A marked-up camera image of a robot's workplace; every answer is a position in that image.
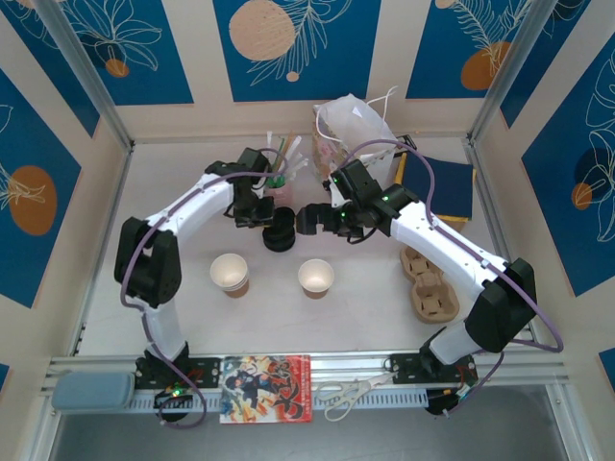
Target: cardboard cup holder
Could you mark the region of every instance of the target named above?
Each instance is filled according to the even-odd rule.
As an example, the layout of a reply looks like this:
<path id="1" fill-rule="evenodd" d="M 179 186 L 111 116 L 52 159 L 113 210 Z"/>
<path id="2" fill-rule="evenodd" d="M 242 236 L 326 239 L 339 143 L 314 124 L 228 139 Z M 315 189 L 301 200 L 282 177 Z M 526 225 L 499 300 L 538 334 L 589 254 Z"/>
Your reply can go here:
<path id="1" fill-rule="evenodd" d="M 419 320 L 440 324 L 454 319 L 459 313 L 459 300 L 443 279 L 442 270 L 410 247 L 402 249 L 401 261 L 404 274 L 412 282 L 410 300 Z"/>

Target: white scissors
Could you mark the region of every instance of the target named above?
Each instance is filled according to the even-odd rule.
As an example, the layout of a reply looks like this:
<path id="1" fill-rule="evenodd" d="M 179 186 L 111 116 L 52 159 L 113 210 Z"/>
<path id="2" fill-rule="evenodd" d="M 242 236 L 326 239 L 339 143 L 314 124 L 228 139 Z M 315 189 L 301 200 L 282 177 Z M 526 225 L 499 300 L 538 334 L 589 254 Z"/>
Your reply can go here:
<path id="1" fill-rule="evenodd" d="M 385 373 L 384 375 L 379 375 L 372 377 L 370 379 L 365 379 L 363 381 L 355 381 L 355 382 L 338 382 L 338 381 L 329 381 L 323 382 L 316 389 L 316 397 L 320 401 L 322 401 L 325 407 L 325 418 L 327 421 L 331 421 L 335 423 L 336 421 L 343 420 L 346 418 L 346 415 L 353 409 L 357 400 L 359 400 L 362 396 L 371 391 L 374 387 L 379 386 L 381 384 L 385 384 L 389 379 L 395 376 L 397 373 Z M 337 387 L 339 390 L 329 392 L 324 396 L 321 396 L 321 391 L 324 387 Z M 330 418 L 329 412 L 331 410 L 339 409 L 340 406 L 348 405 L 348 408 L 337 418 Z"/>

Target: orange circle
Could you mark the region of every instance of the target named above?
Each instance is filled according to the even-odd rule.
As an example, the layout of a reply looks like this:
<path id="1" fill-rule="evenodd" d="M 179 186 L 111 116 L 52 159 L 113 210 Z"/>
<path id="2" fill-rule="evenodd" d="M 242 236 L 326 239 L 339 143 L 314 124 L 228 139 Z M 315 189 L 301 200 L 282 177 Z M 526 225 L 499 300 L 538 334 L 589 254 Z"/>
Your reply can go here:
<path id="1" fill-rule="evenodd" d="M 112 58 L 105 62 L 105 68 L 107 69 L 107 72 L 112 74 L 113 77 L 117 77 L 118 79 L 126 77 L 130 72 L 130 69 L 128 68 L 128 65 L 126 65 L 126 62 L 117 60 L 115 58 Z"/>
<path id="2" fill-rule="evenodd" d="M 585 182 L 580 182 L 573 189 L 573 205 L 580 209 L 587 209 L 592 205 L 592 188 Z"/>
<path id="3" fill-rule="evenodd" d="M 489 48 L 478 50 L 463 64 L 461 84 L 468 89 L 488 89 L 510 48 L 510 42 L 498 41 Z"/>
<path id="4" fill-rule="evenodd" d="M 250 0 L 229 22 L 231 42 L 251 61 L 269 61 L 286 53 L 295 42 L 295 26 L 288 13 L 271 0 Z"/>
<path id="5" fill-rule="evenodd" d="M 58 209 L 56 186 L 47 172 L 37 166 L 22 166 L 12 174 L 9 190 L 15 195 L 9 207 L 17 226 L 30 235 L 47 233 Z"/>
<path id="6" fill-rule="evenodd" d="M 299 80 L 299 74 L 295 71 L 288 72 L 286 74 L 286 79 L 291 83 L 297 82 Z"/>
<path id="7" fill-rule="evenodd" d="M 457 0 L 435 0 L 436 8 L 441 10 L 450 8 Z"/>

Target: white table surface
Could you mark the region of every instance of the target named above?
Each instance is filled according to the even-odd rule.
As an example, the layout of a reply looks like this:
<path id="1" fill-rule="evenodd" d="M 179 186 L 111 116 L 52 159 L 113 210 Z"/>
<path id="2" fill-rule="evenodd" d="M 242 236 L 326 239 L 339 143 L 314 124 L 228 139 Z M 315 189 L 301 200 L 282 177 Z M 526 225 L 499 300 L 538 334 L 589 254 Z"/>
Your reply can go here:
<path id="1" fill-rule="evenodd" d="M 461 140 L 417 138 L 425 155 L 466 162 Z M 214 160 L 237 159 L 247 145 L 263 140 L 143 144 L 133 154 L 102 270 L 87 309 L 80 355 L 141 354 L 146 347 L 138 314 L 119 302 L 119 284 L 112 276 L 119 230 L 131 216 L 145 218 L 188 190 Z M 309 142 L 301 150 L 311 152 Z M 328 195 L 309 168 L 295 182 L 295 210 L 327 202 Z M 475 190 L 473 220 L 462 232 L 493 252 L 493 244 Z M 419 348 L 442 325 L 417 320 L 410 305 L 411 285 L 399 261 L 402 245 L 379 232 L 356 246 L 321 233 L 297 235 L 284 254 L 268 251 L 261 230 L 236 229 L 217 216 L 194 234 L 181 251 L 183 282 L 176 296 L 180 325 L 193 353 L 377 351 Z M 219 291 L 209 266 L 224 253 L 245 257 L 250 290 L 240 299 Z M 307 298 L 297 281 L 301 264 L 326 259 L 335 270 L 327 296 Z M 457 290 L 458 320 L 470 301 Z"/>

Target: white plastic bag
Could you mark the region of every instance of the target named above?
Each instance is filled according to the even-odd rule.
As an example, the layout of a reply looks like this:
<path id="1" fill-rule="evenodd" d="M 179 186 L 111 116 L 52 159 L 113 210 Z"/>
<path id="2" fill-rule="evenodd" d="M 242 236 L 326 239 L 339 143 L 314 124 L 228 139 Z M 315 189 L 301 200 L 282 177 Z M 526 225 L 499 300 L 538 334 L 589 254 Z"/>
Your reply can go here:
<path id="1" fill-rule="evenodd" d="M 314 106 L 316 122 L 312 133 L 312 153 L 315 173 L 320 182 L 326 180 L 359 144 L 373 139 L 395 140 L 383 117 L 370 107 L 370 104 L 384 99 L 383 116 L 386 116 L 388 97 L 395 92 L 395 88 L 393 86 L 385 96 L 367 103 L 349 94 Z M 372 178 L 382 188 L 392 181 L 390 169 L 394 152 L 393 144 L 373 144 L 358 153 Z"/>

